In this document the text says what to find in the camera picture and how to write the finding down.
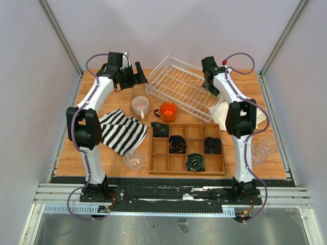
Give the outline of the orange enamel mug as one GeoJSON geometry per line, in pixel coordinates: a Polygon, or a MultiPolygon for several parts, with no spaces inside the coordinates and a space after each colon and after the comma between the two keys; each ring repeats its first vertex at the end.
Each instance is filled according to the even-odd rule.
{"type": "Polygon", "coordinates": [[[155,109],[153,113],[163,122],[173,123],[177,118],[177,106],[172,102],[165,102],[159,109],[155,109]]]}

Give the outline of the pink white mug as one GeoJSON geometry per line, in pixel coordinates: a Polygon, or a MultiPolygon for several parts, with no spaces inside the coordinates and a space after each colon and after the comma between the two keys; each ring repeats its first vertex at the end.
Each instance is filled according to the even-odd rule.
{"type": "Polygon", "coordinates": [[[144,96],[137,96],[132,101],[132,108],[137,117],[145,119],[149,114],[149,101],[144,96]]]}

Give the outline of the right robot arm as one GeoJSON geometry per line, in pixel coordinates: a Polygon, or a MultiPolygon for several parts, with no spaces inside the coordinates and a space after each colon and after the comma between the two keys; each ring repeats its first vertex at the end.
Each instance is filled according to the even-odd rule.
{"type": "Polygon", "coordinates": [[[256,102],[246,97],[230,76],[230,68],[218,66],[213,56],[201,60],[205,82],[216,88],[228,104],[225,127],[232,137],[236,169],[234,179],[248,183],[253,179],[251,163],[252,134],[256,127],[256,102]]]}

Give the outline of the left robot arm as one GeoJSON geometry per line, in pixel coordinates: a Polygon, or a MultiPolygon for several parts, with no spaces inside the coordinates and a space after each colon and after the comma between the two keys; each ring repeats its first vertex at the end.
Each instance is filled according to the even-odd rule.
{"type": "Polygon", "coordinates": [[[69,140],[80,152],[86,170],[86,184],[96,185],[91,195],[98,202],[109,197],[108,187],[102,185],[106,174],[102,167],[99,145],[107,145],[124,156],[129,150],[137,149],[148,133],[148,127],[135,119],[126,117],[121,109],[106,114],[98,113],[107,97],[114,91],[120,92],[148,81],[140,62],[132,65],[126,53],[109,52],[107,62],[92,74],[95,81],[85,98],[66,111],[69,140]]]}

